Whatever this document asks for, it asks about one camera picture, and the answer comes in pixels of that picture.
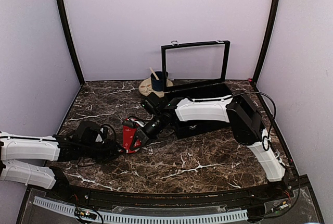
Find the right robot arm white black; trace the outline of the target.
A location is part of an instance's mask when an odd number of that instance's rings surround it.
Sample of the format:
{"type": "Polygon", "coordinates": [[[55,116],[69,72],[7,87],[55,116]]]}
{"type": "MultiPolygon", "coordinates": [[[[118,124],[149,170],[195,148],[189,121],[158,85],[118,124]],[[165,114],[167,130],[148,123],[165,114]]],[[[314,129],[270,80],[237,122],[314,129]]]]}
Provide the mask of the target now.
{"type": "Polygon", "coordinates": [[[167,126],[189,121],[218,121],[231,126],[234,139],[252,151],[272,184],[266,187],[265,195],[276,200],[286,190],[282,181],[286,166],[279,152],[271,143],[271,129],[266,128],[262,115],[247,92],[239,92],[216,98],[176,97],[171,101],[151,92],[142,106],[153,115],[144,123],[136,117],[123,121],[123,147],[127,153],[157,138],[167,126]]]}

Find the red Santa Christmas sock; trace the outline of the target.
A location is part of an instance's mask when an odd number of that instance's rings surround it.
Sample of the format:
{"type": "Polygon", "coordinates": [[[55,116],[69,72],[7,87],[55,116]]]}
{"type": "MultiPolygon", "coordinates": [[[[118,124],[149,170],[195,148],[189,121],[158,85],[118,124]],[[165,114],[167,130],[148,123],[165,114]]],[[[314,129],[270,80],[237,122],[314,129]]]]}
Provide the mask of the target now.
{"type": "Polygon", "coordinates": [[[143,127],[144,122],[135,117],[125,118],[122,122],[122,147],[126,153],[133,154],[138,152],[141,147],[141,141],[136,137],[138,127],[143,127]]]}

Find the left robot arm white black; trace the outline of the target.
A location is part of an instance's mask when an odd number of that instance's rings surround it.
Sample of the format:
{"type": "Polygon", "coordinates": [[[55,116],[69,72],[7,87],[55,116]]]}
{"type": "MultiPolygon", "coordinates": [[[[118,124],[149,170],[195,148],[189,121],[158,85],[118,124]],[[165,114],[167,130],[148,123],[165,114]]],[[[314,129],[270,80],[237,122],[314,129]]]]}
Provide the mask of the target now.
{"type": "Polygon", "coordinates": [[[66,162],[85,157],[98,161],[117,156],[120,149],[117,141],[101,130],[45,137],[1,132],[1,181],[52,189],[62,201],[69,201],[73,188],[60,169],[32,165],[27,160],[66,162]]]}

